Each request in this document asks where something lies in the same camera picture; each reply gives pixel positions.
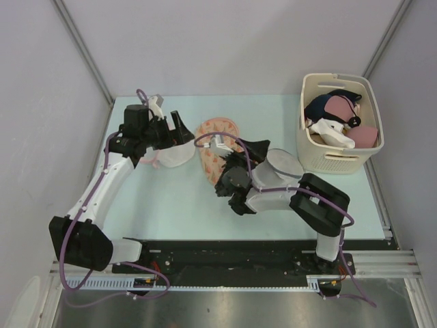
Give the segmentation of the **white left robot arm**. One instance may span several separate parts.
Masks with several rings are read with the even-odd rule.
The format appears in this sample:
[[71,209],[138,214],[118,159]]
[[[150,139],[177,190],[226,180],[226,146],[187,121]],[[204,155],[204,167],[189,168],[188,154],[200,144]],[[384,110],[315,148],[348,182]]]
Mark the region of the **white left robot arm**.
[[107,137],[102,165],[79,201],[63,217],[51,219],[48,229],[61,265],[102,271],[126,262],[136,273],[147,271],[151,257],[142,244],[129,238],[111,239],[103,231],[107,213],[120,187],[148,149],[177,148],[194,140],[177,111],[166,116],[147,105],[128,105],[124,121]]

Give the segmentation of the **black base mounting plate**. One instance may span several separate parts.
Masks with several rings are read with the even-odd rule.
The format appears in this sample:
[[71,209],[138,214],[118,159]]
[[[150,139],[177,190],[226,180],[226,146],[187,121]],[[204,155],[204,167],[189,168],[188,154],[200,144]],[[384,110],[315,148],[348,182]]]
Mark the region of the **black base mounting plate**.
[[331,275],[343,279],[354,271],[351,254],[333,263],[315,259],[315,241],[143,241],[134,266],[115,265],[113,273],[140,274],[155,269],[174,275],[258,277],[267,275]]

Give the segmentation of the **aluminium frame rail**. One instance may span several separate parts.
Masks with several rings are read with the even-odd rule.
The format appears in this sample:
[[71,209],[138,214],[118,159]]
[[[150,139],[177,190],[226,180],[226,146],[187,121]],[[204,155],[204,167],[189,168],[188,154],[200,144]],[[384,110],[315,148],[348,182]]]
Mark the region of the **aluminium frame rail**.
[[416,278],[421,276],[413,250],[348,251],[352,254],[356,277]]

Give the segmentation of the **floral peach mesh laundry bag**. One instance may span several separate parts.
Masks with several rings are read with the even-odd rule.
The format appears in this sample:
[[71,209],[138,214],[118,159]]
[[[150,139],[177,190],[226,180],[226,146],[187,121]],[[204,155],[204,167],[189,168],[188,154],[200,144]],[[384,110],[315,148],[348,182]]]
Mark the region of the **floral peach mesh laundry bag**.
[[[196,132],[195,138],[199,138],[202,135],[213,132],[225,132],[229,133],[235,137],[240,136],[240,131],[238,126],[234,121],[229,118],[212,118],[202,122]],[[209,144],[212,141],[213,136],[204,137],[201,141],[197,143],[199,145]],[[241,152],[242,148],[236,143],[234,139],[228,136],[219,135],[214,137],[214,141],[222,141],[228,148],[235,150],[236,152]],[[218,148],[213,146],[210,148],[199,148],[201,167],[206,175],[208,181],[214,186],[221,174],[223,173],[223,168],[225,165],[225,160],[216,153]]]

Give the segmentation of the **navy blue bra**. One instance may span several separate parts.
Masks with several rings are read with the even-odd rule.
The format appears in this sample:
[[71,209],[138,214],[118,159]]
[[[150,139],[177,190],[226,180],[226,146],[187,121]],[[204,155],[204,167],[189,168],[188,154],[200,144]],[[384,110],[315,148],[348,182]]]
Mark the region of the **navy blue bra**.
[[314,98],[304,109],[306,119],[318,121],[321,118],[347,122],[356,113],[355,104],[362,98],[360,94],[347,90],[333,90]]

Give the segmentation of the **cream perforated plastic basket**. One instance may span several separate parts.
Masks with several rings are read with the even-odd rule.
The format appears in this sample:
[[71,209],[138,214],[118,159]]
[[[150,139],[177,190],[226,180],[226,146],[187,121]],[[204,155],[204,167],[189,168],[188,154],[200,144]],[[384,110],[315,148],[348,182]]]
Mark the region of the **cream perforated plastic basket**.
[[349,74],[307,74],[302,82],[296,145],[298,159],[308,171],[357,172],[384,145],[369,81]]

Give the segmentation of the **pink round mesh laundry bag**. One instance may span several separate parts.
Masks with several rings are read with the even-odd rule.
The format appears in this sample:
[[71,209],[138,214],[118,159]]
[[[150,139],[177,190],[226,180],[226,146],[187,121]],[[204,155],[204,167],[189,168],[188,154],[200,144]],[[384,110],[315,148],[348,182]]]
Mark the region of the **pink round mesh laundry bag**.
[[191,160],[194,154],[194,141],[190,141],[165,150],[153,150],[151,155],[142,157],[140,163],[151,165],[155,169],[160,167],[174,168]]

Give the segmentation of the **white mesh laundry bag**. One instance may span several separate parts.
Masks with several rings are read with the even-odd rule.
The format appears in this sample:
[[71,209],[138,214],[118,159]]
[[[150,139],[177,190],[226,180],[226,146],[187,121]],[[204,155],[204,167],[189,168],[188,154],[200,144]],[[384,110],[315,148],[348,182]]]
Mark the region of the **white mesh laundry bag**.
[[295,187],[303,174],[298,159],[280,148],[269,149],[264,161],[252,170],[253,184],[259,189]]

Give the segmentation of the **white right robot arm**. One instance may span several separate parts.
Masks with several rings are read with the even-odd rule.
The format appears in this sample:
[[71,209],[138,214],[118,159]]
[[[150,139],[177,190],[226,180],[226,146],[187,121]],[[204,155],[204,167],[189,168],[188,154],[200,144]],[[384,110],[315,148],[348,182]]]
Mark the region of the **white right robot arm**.
[[209,147],[225,164],[214,188],[238,215],[272,210],[295,212],[317,234],[315,267],[331,274],[339,267],[342,225],[350,198],[325,180],[306,173],[289,152],[271,148],[268,140],[242,141],[232,150],[221,135]]

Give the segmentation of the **white garment in basket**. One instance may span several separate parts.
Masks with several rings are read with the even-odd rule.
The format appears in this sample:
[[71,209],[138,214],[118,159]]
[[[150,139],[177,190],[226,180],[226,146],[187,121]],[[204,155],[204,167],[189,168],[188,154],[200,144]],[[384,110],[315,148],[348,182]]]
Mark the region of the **white garment in basket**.
[[355,141],[343,133],[344,125],[335,120],[319,119],[317,122],[306,119],[306,128],[310,137],[319,144],[338,148],[353,149]]

